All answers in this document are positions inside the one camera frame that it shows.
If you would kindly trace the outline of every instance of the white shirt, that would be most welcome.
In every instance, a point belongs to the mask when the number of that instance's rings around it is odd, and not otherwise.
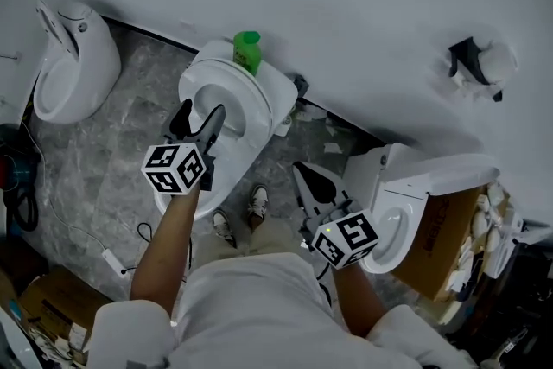
[[[409,307],[388,312],[366,340],[334,320],[313,268],[292,253],[206,264],[188,279],[178,327],[153,302],[117,302],[94,323],[91,368],[475,367]]]

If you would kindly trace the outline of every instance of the sneaker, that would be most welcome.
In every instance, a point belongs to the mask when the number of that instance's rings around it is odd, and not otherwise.
[[[236,247],[236,239],[234,238],[231,226],[228,223],[228,218],[223,211],[221,211],[220,209],[216,209],[213,212],[212,223],[215,233],[219,237]]]
[[[264,185],[257,185],[250,194],[250,205],[248,206],[248,220],[252,215],[257,215],[261,220],[265,220],[269,195]]]

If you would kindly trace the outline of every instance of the toilet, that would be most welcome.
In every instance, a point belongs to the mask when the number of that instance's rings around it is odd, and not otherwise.
[[[429,195],[477,188],[499,177],[494,159],[484,154],[432,158],[401,143],[348,159],[347,192],[376,221],[378,244],[361,266],[373,274],[396,268],[405,258]]]
[[[215,106],[225,106],[226,119],[209,151],[215,157],[212,190],[201,191],[194,219],[217,208],[288,116],[297,99],[294,83],[262,61],[254,77],[232,62],[233,45],[211,41],[196,55],[179,82],[181,102],[192,99],[192,132],[198,130]],[[171,197],[155,193],[165,213]]]
[[[102,105],[118,79],[118,49],[102,17],[84,3],[67,3],[55,14],[39,0],[36,13],[48,44],[35,86],[35,113],[55,124],[79,122]]]

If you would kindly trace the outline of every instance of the pants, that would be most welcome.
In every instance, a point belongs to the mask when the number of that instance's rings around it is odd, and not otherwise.
[[[294,239],[291,228],[283,221],[266,220],[252,234],[249,253],[233,248],[214,232],[200,237],[195,256],[195,269],[204,264],[226,258],[247,255],[276,254],[279,252],[300,253],[300,242]]]

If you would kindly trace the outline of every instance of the marble floor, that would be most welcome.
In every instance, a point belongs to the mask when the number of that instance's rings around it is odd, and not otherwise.
[[[92,117],[72,125],[47,124],[33,116],[31,132],[46,158],[46,175],[41,169],[37,179],[38,228],[25,237],[51,263],[63,264],[118,301],[128,297],[130,279],[113,272],[100,255],[98,241],[62,225],[49,202],[60,218],[97,237],[123,265],[131,267],[138,262],[147,246],[137,234],[138,224],[146,221],[156,229],[161,218],[140,166],[148,146],[162,141],[161,124],[179,103],[176,86],[194,55],[117,26],[111,26],[111,32],[123,68],[102,107]],[[337,152],[325,152],[325,143],[336,143]],[[252,184],[268,185],[270,215],[285,219],[297,232],[303,212],[292,192],[290,165],[309,161],[341,174],[352,150],[363,149],[367,143],[374,140],[338,120],[299,114],[286,137],[270,140],[223,204],[238,242],[247,239],[241,219]],[[211,229],[208,219],[194,223],[193,253],[198,237]],[[313,264],[315,273],[324,267],[325,262],[316,254],[306,252],[304,257]],[[392,276],[370,278],[390,307],[402,302],[412,305],[417,299],[414,291]],[[330,272],[322,282],[328,286],[339,315]]]

